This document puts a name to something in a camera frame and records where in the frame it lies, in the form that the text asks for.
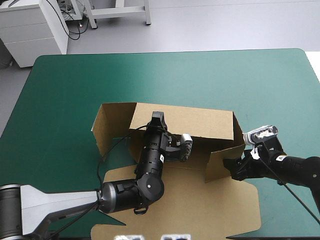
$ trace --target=drawer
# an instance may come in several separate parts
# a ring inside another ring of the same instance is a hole
[[[46,23],[40,7],[0,12],[0,28]]]
[[[5,44],[53,37],[47,23],[0,28],[0,39]]]
[[[62,54],[54,38],[10,42],[4,45],[21,68],[33,66],[39,56]]]

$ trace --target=cardboard box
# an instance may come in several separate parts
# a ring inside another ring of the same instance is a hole
[[[92,239],[144,235],[146,240],[159,240],[163,234],[191,234],[194,240],[222,240],[259,229],[257,189],[247,182],[232,180],[223,167],[224,158],[240,157],[245,148],[242,130],[232,111],[140,102],[104,103],[92,127],[100,154],[108,150],[112,138],[146,125],[153,111],[164,112],[172,134],[192,136],[191,156],[188,162],[164,163],[164,195],[145,215],[135,215],[133,210],[112,213],[111,217],[126,226],[95,225]],[[143,133],[139,130],[131,136],[129,150],[136,162]],[[104,181],[135,178],[134,169],[135,165],[110,170]]]

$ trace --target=green table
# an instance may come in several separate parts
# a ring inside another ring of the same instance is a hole
[[[90,129],[107,102],[233,110],[244,132],[273,124],[288,154],[320,154],[320,85],[302,50],[52,55],[36,61],[0,138],[0,184],[45,192],[97,188],[99,153]],[[132,163],[123,145],[101,172]],[[245,236],[320,236],[284,187],[248,182],[258,188],[262,227]],[[319,216],[309,189],[292,188]],[[62,235],[88,236],[94,224],[106,223],[116,221],[92,212]]]

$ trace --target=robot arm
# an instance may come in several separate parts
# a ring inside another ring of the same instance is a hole
[[[44,193],[31,185],[0,186],[0,240],[49,237],[51,222],[99,210],[105,214],[134,209],[145,214],[149,205],[164,194],[161,179],[163,164],[169,158],[186,161],[191,153],[192,139],[181,136],[171,146],[163,112],[153,112],[143,136],[144,147],[134,173],[135,179],[105,182],[102,191]]]
[[[246,145],[244,158],[224,159],[234,180],[253,178],[281,179],[283,183],[310,188],[320,212],[320,157],[300,158],[288,156],[277,138],[278,129],[273,125],[263,126],[243,135]]]

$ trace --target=white cabinet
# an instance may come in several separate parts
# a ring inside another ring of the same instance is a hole
[[[33,66],[42,55],[66,54],[68,36],[46,0],[13,0],[0,6],[0,39],[20,67]],[[56,0],[49,0],[69,33]]]

